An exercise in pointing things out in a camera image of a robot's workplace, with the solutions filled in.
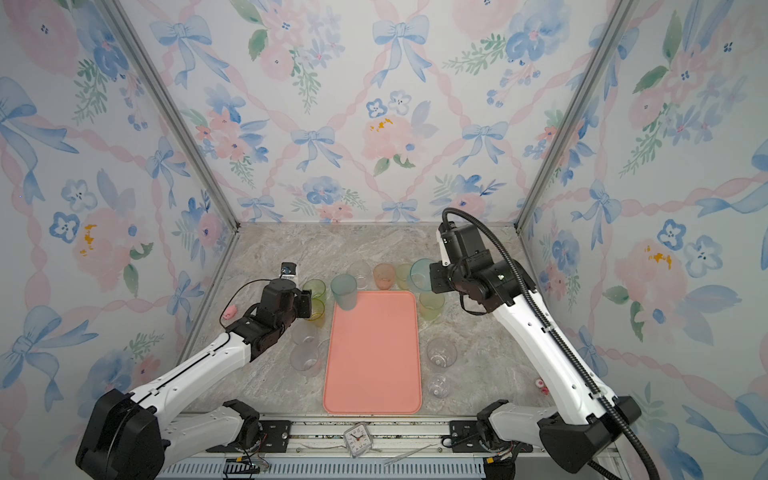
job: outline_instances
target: wall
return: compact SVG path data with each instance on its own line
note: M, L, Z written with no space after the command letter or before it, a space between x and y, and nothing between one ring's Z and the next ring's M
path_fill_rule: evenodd
M0 478L80 478L96 399L175 365L230 231L90 2L0 8Z
M662 478L768 478L766 20L754 0L641 0L597 127L525 228L551 311L640 403Z
M613 4L123 2L234 211L278 222L514 219Z

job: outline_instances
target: pink toy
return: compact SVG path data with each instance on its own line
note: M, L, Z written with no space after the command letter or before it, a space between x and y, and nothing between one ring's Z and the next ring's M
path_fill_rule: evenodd
M237 305L230 305L226 310L224 310L224 314L221 316L221 318L225 320L232 320L235 315L237 315Z

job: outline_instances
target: clock face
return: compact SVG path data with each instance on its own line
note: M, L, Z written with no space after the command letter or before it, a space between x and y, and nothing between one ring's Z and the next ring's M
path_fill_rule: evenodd
M344 432L344 441L353 458L363 454L365 450L373 446L373 440L364 423L358 423Z

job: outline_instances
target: translucent cup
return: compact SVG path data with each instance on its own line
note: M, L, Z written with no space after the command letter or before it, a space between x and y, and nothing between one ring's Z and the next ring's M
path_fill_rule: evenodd
M297 345L317 340L317 326L306 319L295 319L290 329L290 337Z
M429 279L429 265L434 260L422 258L417 260L411 267L411 273L408 275L408 287L413 293L431 293L432 281Z
M320 373L323 359L320 356L318 345L317 339L314 339L311 342L294 346L290 353L290 365L293 369L307 377Z
M395 283L395 266L391 263L380 263L373 267L373 281L379 290L389 290Z
M322 300L312 299L312 316L308 319L318 329L323 328L326 324L326 304Z
M355 277L358 290L365 290L371 284L371 266L364 260L356 261L346 272Z
M411 274L412 265L412 263L400 263L397 268L395 268L395 280L397 282L397 287L400 290L409 290L408 275Z
M427 343L427 358L437 366L443 368L450 367L457 357L456 347L448 339L439 337L429 340L429 343Z
M351 310L357 305L357 280L348 273L336 275L331 282L333 298L341 310Z
M440 316L445 306L445 295L442 293L421 293L419 295L419 313L424 320L434 320Z
M427 380L427 391L438 399L451 394L451 385L445 375L435 374Z
M312 298L326 299L326 283L319 278L308 280L301 290L312 290Z

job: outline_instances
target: black cable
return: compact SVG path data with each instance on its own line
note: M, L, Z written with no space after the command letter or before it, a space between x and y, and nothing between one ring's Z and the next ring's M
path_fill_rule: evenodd
M648 478L650 480L659 480L659 472L656 469L654 460L648 454L648 451L643 446L643 443L640 441L637 435L635 435L634 432L632 432L632 429L630 428L630 426L627 424L624 418L619 414L619 412L616 411L614 406L611 405L608 399L605 398L603 393L598 388L598 385L594 382L592 377L589 375L589 372L587 372L587 370L584 368L581 362L578 361L573 350L571 350L568 347L568 344L560 337L558 332L551 328L551 323L549 322L549 320L547 320L547 317L543 314L541 309L538 308L538 305L536 305L536 302L533 300L531 293L528 291L528 288L526 287L525 282L523 281L522 275L520 274L517 266L515 265L515 262L512 261L512 257L509 255L509 252L507 252L507 249L504 247L502 242L499 241L496 235L493 232L491 232L491 230L487 226L485 226L480 220L474 218L472 215L466 213L463 210L460 210L458 208L453 208L453 207L445 208L442 211L442 222L443 222L443 225L445 225L446 231L451 230L452 228L451 224L448 222L449 214L454 214L458 217L463 218L464 220L467 220L469 223L475 225L475 227L477 227L478 230L480 230L491 241L491 243L493 243L494 247L496 247L496 250L498 250L498 252L502 255L502 258L507 262L507 264L511 268L512 274L515 276L515 281L517 282L518 287L520 288L520 291L522 292L522 295L525 298L525 302L531 308L531 310L539 319L539 321L544 326L544 328L549 332L549 335L552 337L554 342L558 344L558 347L560 348L560 350L563 352L566 358L568 358L568 361L579 373L579 376L584 380L584 383L590 389L590 391L592 392L592 395L598 399L599 403L603 406L605 411L608 413L608 416L610 416L611 419L617 425L619 425L619 428L624 433L624 436L627 437L627 440L629 441L629 443L632 444L632 447L635 449L635 452L637 452L637 454L640 456L640 460L643 462L643 465L645 466L645 469L648 472Z
M603 465L600 465L595 460L590 460L587 462L587 465L591 466L597 473L600 475L603 475L608 480L621 480L621 477L614 475L610 471L608 471Z

